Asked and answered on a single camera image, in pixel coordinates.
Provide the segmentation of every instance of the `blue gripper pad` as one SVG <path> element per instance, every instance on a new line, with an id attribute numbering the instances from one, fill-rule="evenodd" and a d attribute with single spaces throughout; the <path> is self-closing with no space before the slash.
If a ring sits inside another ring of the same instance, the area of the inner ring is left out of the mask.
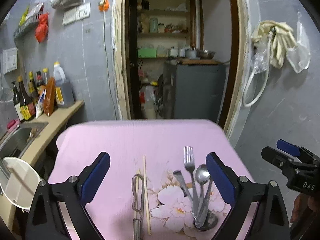
<path id="1" fill-rule="evenodd" d="M 278 140 L 277 141 L 277 148 L 281 151 L 284 151 L 287 154 L 290 154 L 293 157 L 299 157 L 300 156 L 300 151 L 299 147 L 288 143 L 284 140 Z"/>
<path id="2" fill-rule="evenodd" d="M 227 168 L 215 153 L 209 153 L 205 160 L 211 179 L 217 186 L 223 201 L 233 207 L 236 203 L 236 187 L 224 172 Z"/>
<path id="3" fill-rule="evenodd" d="M 93 170 L 81 187 L 80 202 L 83 206 L 90 203 L 96 195 L 98 188 L 110 168 L 110 155 L 108 153 L 101 152 L 89 167 L 93 168 Z"/>

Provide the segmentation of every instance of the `door frame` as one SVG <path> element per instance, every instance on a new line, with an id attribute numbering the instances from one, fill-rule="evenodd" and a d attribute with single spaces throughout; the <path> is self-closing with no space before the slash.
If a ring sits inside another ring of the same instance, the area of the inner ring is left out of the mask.
<path id="1" fill-rule="evenodd" d="M 242 97 L 242 77 L 247 66 L 248 42 L 248 8 L 244 0 L 230 0 L 232 19 L 231 66 L 227 91 L 223 102 L 219 124 L 222 124 L 227 137 L 231 135 L 239 112 Z M 115 24 L 115 53 L 116 89 L 118 94 L 119 111 L 123 119 L 130 119 L 129 93 L 126 76 L 125 60 L 125 0 L 114 0 L 113 5 Z"/>

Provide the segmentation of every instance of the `floral pattern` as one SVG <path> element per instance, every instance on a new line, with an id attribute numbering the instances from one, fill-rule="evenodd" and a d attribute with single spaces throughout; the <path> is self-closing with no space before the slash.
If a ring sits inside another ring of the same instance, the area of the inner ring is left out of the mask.
<path id="1" fill-rule="evenodd" d="M 204 193 L 207 192 L 208 184 L 204 185 Z M 191 183 L 187 184 L 192 195 Z M 148 188 L 149 208 L 151 220 L 162 223 L 162 225 L 173 233 L 184 235 L 185 239 L 210 240 L 222 224 L 223 220 L 230 211 L 230 205 L 226 204 L 218 189 L 212 184 L 209 210 L 218 216 L 218 225 L 209 231 L 199 231 L 193 225 L 191 214 L 192 203 L 184 195 L 179 182 L 175 179 L 172 171 L 164 171 L 161 179 L 161 188 Z"/>

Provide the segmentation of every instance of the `pink tablecloth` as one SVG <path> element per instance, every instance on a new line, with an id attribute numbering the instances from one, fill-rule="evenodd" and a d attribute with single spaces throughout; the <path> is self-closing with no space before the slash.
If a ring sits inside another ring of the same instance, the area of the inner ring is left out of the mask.
<path id="1" fill-rule="evenodd" d="M 105 239 L 132 239 L 132 176 L 146 154 L 151 231 L 145 239 L 211 239 L 230 206 L 225 204 L 215 185 L 209 209 L 218 215 L 218 225 L 199 232 L 192 226 L 191 203 L 184 197 L 172 172 L 181 170 L 186 183 L 190 175 L 183 167 L 183 147 L 192 146 L 196 167 L 205 163 L 208 153 L 215 152 L 237 175 L 252 180 L 247 169 L 226 139 L 222 129 L 205 120 L 175 121 L 103 121 L 70 127 L 57 140 L 59 153 L 49 183 L 65 181 L 90 165 L 101 151 L 110 154 L 111 166 L 94 200 L 86 205 L 95 225 Z M 252 206 L 237 239 L 244 239 L 255 206 Z M 73 239 L 78 239 L 72 229 Z"/>

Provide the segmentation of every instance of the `silver screw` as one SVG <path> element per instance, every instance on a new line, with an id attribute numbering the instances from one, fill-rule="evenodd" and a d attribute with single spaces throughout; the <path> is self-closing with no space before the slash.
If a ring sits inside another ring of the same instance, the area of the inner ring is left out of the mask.
<path id="1" fill-rule="evenodd" d="M 248 182 L 248 178 L 246 176 L 240 176 L 239 179 L 241 182 Z"/>
<path id="2" fill-rule="evenodd" d="M 40 186 L 40 187 L 43 187 L 45 184 L 46 184 L 46 182 L 45 182 L 44 179 L 39 182 L 39 186 Z"/>
<path id="3" fill-rule="evenodd" d="M 78 179 L 77 176 L 71 176 L 69 178 L 69 182 L 74 183 L 77 179 Z"/>
<path id="4" fill-rule="evenodd" d="M 270 185 L 272 187 L 276 187 L 276 186 L 278 186 L 278 183 L 276 181 L 272 180 L 272 181 L 270 181 Z"/>

